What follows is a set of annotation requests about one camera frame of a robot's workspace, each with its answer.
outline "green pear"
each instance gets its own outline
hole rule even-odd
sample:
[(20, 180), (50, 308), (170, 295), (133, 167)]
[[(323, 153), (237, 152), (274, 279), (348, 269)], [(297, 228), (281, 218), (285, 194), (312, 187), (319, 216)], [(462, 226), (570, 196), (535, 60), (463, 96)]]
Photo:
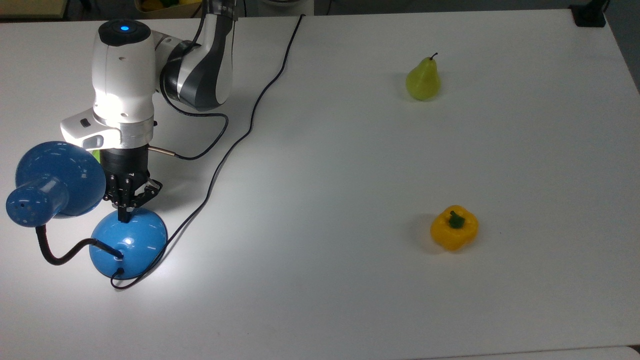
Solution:
[(406, 89), (409, 94), (418, 100), (426, 100), (435, 96), (440, 90), (440, 76), (438, 76), (438, 66), (433, 59), (438, 53), (430, 58), (422, 60), (415, 69), (406, 76)]

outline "pepper stem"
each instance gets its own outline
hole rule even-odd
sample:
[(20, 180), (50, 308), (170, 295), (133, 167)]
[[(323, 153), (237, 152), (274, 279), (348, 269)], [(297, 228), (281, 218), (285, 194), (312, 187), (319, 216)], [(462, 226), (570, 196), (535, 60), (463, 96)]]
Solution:
[(456, 214), (453, 210), (450, 212), (451, 218), (449, 219), (449, 226), (453, 229), (462, 229), (463, 225), (465, 225), (465, 218)]

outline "floor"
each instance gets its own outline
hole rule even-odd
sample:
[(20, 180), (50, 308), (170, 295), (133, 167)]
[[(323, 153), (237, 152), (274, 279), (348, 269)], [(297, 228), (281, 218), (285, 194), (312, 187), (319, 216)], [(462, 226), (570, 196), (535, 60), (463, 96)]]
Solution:
[[(257, 1), (245, 0), (247, 16), (257, 16)], [(69, 0), (68, 20), (107, 20), (138, 18), (134, 0)], [(237, 0), (239, 6), (244, 1)], [(315, 0), (316, 15), (358, 13), (451, 12), (486, 10), (566, 9), (569, 4), (586, 4), (586, 0)], [(636, 87), (640, 91), (640, 1), (611, 0), (607, 20), (618, 41)]]

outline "black cable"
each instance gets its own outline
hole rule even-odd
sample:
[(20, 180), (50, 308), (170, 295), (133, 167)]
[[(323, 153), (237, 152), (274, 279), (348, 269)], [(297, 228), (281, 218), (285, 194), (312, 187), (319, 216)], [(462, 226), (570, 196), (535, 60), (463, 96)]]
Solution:
[(196, 11), (193, 12), (193, 15), (191, 16), (192, 19), (194, 17), (196, 17), (196, 15), (198, 14), (198, 12), (200, 11), (201, 8), (202, 8), (202, 3), (200, 3), (200, 5), (198, 5), (198, 8), (196, 9)]
[(51, 253), (51, 248), (49, 248), (49, 240), (47, 239), (47, 228), (46, 225), (36, 226), (36, 235), (38, 236), (38, 244), (40, 245), (40, 252), (44, 256), (45, 260), (52, 265), (62, 265), (67, 261), (71, 260), (83, 247), (87, 245), (93, 245), (100, 250), (104, 250), (109, 254), (115, 256), (118, 259), (122, 259), (122, 253), (117, 251), (113, 247), (103, 243), (102, 241), (94, 238), (87, 238), (81, 240), (74, 247), (69, 250), (68, 253), (63, 255), (61, 258), (56, 258)]
[(253, 123), (254, 123), (254, 120), (255, 120), (255, 110), (257, 109), (258, 103), (260, 103), (260, 100), (262, 99), (262, 96), (264, 96), (264, 93), (267, 92), (267, 89), (269, 89), (269, 87), (271, 87), (271, 85), (276, 82), (276, 80), (280, 77), (280, 75), (284, 71), (284, 67), (287, 64), (287, 59), (289, 57), (289, 50), (291, 50), (291, 44), (293, 44), (293, 39), (296, 37), (296, 33), (298, 32), (298, 28), (300, 26), (300, 22), (302, 21), (302, 18), (304, 16), (305, 16), (305, 14), (300, 15), (300, 18), (298, 19), (298, 23), (296, 24), (296, 28), (293, 30), (293, 34), (291, 34), (291, 39), (289, 40), (289, 45), (287, 45), (287, 50), (286, 50), (286, 52), (284, 54), (284, 59), (282, 60), (282, 66), (280, 67), (280, 71), (278, 71), (278, 74), (275, 76), (275, 78), (273, 78), (273, 80), (271, 80), (269, 82), (269, 84), (267, 84), (267, 86), (265, 86), (264, 89), (262, 89), (262, 92), (260, 93), (260, 95), (258, 96), (258, 99), (255, 101), (255, 104), (253, 105), (253, 110), (251, 112), (251, 119), (249, 120), (249, 130), (247, 130), (247, 132), (242, 137), (240, 137), (240, 139), (236, 140), (236, 142), (234, 142), (233, 145), (231, 145), (231, 147), (229, 148), (227, 153), (225, 153), (225, 155), (222, 157), (222, 160), (218, 163), (218, 166), (216, 167), (216, 170), (213, 172), (213, 176), (211, 177), (211, 181), (209, 182), (209, 187), (207, 189), (207, 195), (205, 196), (205, 198), (202, 201), (202, 203), (186, 219), (184, 219), (184, 221), (180, 224), (180, 226), (178, 226), (178, 228), (175, 230), (175, 232), (173, 232), (171, 237), (166, 241), (166, 243), (165, 243), (164, 247), (162, 248), (162, 250), (160, 251), (160, 253), (151, 262), (151, 264), (146, 269), (144, 269), (144, 271), (142, 271), (141, 275), (139, 275), (137, 278), (135, 278), (135, 280), (133, 280), (129, 284), (126, 284), (124, 286), (119, 286), (119, 285), (114, 284), (114, 282), (113, 282), (115, 280), (116, 276), (118, 276), (118, 275), (120, 275), (120, 274), (122, 274), (124, 272), (124, 270), (122, 268), (119, 268), (111, 276), (111, 286), (113, 286), (114, 288), (116, 288), (118, 290), (125, 290), (125, 289), (128, 289), (131, 286), (134, 286), (135, 284), (139, 283), (151, 271), (151, 269), (153, 269), (153, 267), (156, 266), (159, 263), (160, 259), (162, 258), (162, 256), (166, 252), (169, 244), (171, 244), (171, 242), (175, 239), (175, 237), (183, 230), (183, 228), (185, 228), (201, 212), (202, 209), (204, 209), (205, 205), (207, 205), (209, 199), (211, 198), (211, 193), (213, 191), (213, 186), (216, 183), (216, 179), (218, 178), (218, 174), (220, 174), (220, 170), (222, 169), (222, 166), (225, 164), (225, 162), (227, 161), (227, 158), (229, 157), (231, 152), (234, 150), (234, 148), (242, 140), (244, 140), (247, 136), (249, 136), (249, 134), (253, 131)]

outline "yellow bell pepper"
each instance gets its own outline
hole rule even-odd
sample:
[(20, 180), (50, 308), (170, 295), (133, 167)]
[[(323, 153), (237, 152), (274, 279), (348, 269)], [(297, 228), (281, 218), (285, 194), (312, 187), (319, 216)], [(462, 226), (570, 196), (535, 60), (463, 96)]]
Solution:
[(448, 251), (460, 250), (478, 233), (478, 220), (460, 205), (449, 206), (431, 224), (431, 237)]

